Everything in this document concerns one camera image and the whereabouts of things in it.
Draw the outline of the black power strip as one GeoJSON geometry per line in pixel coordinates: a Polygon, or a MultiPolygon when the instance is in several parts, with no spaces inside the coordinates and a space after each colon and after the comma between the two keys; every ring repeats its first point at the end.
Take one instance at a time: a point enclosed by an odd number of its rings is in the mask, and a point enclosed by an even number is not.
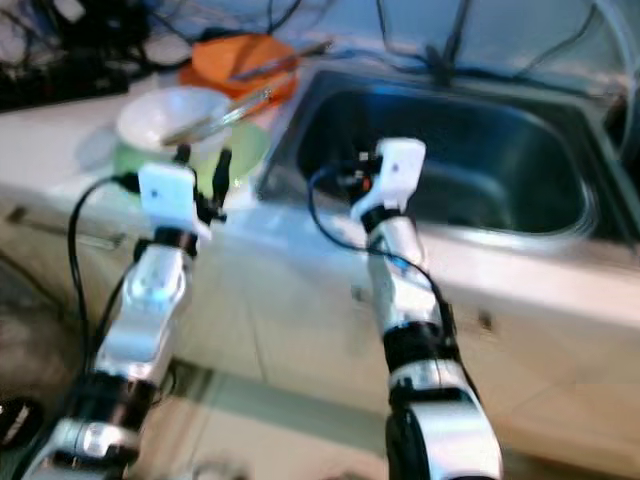
{"type": "Polygon", "coordinates": [[[102,76],[100,70],[84,70],[74,67],[50,67],[5,74],[1,78],[0,111],[41,108],[119,93],[120,84],[110,76],[102,76]]]}

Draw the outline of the orange bowl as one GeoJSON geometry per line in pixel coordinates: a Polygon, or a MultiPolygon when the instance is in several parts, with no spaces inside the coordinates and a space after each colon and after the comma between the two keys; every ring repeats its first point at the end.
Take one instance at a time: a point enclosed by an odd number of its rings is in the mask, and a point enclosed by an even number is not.
{"type": "Polygon", "coordinates": [[[233,35],[201,42],[193,46],[191,69],[202,82],[212,87],[242,90],[260,78],[237,79],[271,61],[294,54],[294,47],[270,35],[233,35]]]}

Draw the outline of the green plate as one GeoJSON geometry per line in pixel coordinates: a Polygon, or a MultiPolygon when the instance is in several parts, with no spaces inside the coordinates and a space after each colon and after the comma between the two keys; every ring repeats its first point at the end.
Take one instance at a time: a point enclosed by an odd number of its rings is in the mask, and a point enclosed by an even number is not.
{"type": "MultiPolygon", "coordinates": [[[[230,129],[229,136],[221,145],[214,145],[209,150],[202,150],[193,155],[189,165],[196,170],[197,187],[202,195],[212,193],[212,175],[218,165],[221,152],[230,152],[229,177],[230,186],[239,187],[247,182],[250,173],[265,159],[268,152],[269,138],[264,129],[255,124],[239,124],[230,129]]],[[[151,154],[137,148],[119,143],[113,157],[113,173],[134,172],[143,163],[150,161],[172,160],[173,154],[151,154]]]]}

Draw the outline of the white bowl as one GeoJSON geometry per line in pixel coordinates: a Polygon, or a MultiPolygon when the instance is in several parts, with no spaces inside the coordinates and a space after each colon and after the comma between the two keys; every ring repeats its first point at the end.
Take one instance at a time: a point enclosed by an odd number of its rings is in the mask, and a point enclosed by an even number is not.
{"type": "Polygon", "coordinates": [[[210,116],[228,113],[232,100],[214,90],[173,86],[142,93],[124,106],[115,119],[115,132],[125,145],[148,154],[173,154],[165,146],[170,134],[210,116]]]}

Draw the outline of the metal fork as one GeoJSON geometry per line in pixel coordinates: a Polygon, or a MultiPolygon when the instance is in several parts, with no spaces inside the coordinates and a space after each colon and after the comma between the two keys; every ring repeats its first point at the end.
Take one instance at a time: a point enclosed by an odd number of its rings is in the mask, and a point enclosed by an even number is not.
{"type": "Polygon", "coordinates": [[[232,125],[255,114],[257,110],[264,108],[273,99],[274,95],[275,88],[264,87],[259,91],[252,92],[251,95],[244,96],[241,100],[233,102],[227,113],[205,116],[204,119],[196,120],[195,123],[188,124],[186,127],[170,133],[169,136],[163,138],[161,146],[195,146],[196,143],[205,141],[206,138],[215,136],[215,134],[219,134],[224,129],[232,127],[232,125]]]}

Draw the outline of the white power adapter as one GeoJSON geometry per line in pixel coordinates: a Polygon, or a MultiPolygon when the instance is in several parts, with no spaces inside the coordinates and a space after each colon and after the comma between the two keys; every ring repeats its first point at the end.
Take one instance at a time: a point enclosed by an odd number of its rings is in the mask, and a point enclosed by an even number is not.
{"type": "Polygon", "coordinates": [[[143,54],[157,68],[179,67],[191,58],[191,45],[174,35],[154,36],[143,44],[143,54]]]}

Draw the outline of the chrome gooseneck faucet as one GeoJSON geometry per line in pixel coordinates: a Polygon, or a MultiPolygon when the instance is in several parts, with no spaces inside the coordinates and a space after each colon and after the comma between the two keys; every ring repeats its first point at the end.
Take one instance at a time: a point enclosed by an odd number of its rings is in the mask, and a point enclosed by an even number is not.
{"type": "Polygon", "coordinates": [[[458,0],[456,13],[451,27],[451,32],[445,38],[442,47],[428,46],[425,50],[425,67],[431,83],[436,87],[447,88],[451,86],[454,72],[457,68],[457,59],[460,55],[465,27],[470,13],[472,0],[458,0]]]}

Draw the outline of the stainless steel sink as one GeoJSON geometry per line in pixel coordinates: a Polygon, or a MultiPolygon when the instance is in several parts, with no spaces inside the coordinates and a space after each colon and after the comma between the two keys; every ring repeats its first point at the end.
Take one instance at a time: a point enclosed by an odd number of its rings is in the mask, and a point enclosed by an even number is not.
{"type": "Polygon", "coordinates": [[[640,239],[602,141],[566,97],[319,69],[292,109],[257,187],[261,200],[301,205],[315,172],[407,137],[426,146],[408,211],[448,236],[517,250],[640,239]]]}

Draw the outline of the black power adapter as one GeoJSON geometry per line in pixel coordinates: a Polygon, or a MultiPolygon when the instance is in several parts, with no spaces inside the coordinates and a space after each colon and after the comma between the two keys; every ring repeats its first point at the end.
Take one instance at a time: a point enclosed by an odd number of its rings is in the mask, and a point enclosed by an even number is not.
{"type": "Polygon", "coordinates": [[[68,49],[127,49],[151,35],[145,0],[41,0],[68,49]]]}

